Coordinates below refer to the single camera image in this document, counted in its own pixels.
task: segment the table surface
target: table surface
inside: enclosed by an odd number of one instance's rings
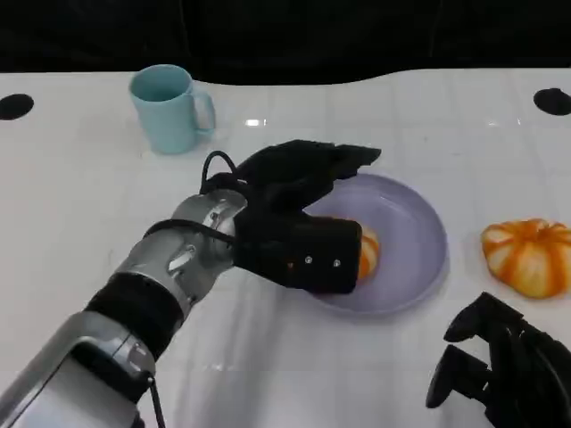
[[[236,163],[295,138],[383,149],[367,172],[424,195],[443,219],[451,272],[430,300],[393,317],[349,317],[233,269],[159,362],[169,427],[485,427],[452,396],[424,406],[451,319],[487,291],[571,346],[568,297],[530,301],[488,274],[479,233],[543,217],[571,224],[571,120],[539,111],[539,89],[571,93],[569,70],[422,70],[335,86],[220,86],[219,129],[176,157],[148,149],[131,73],[0,75],[31,95],[0,122],[0,390],[89,298],[155,221],[196,193],[214,149]],[[486,359],[484,342],[463,349]],[[153,426],[150,400],[141,404]]]

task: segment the purple plate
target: purple plate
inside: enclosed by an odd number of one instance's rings
[[[436,211],[414,190],[390,178],[358,175],[308,207],[316,216],[350,218],[381,243],[376,273],[349,295],[314,296],[351,312],[387,314],[424,299],[448,273],[446,232]]]

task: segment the orange and white pumpkin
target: orange and white pumpkin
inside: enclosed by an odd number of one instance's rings
[[[533,218],[488,226],[482,247],[492,275],[527,297],[543,299],[571,285],[571,230]]]
[[[375,270],[381,254],[381,245],[377,234],[366,226],[360,225],[362,236],[360,238],[359,279],[364,278]]]

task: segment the mug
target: mug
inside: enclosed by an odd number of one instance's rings
[[[185,69],[168,64],[147,67],[135,74],[128,90],[154,152],[188,152],[199,135],[207,136],[214,131],[216,114],[212,99],[194,88],[193,79]],[[198,127],[196,99],[204,102],[211,128]]]

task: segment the black curtain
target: black curtain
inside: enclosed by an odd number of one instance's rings
[[[171,62],[228,84],[568,67],[568,0],[4,0],[0,71]]]

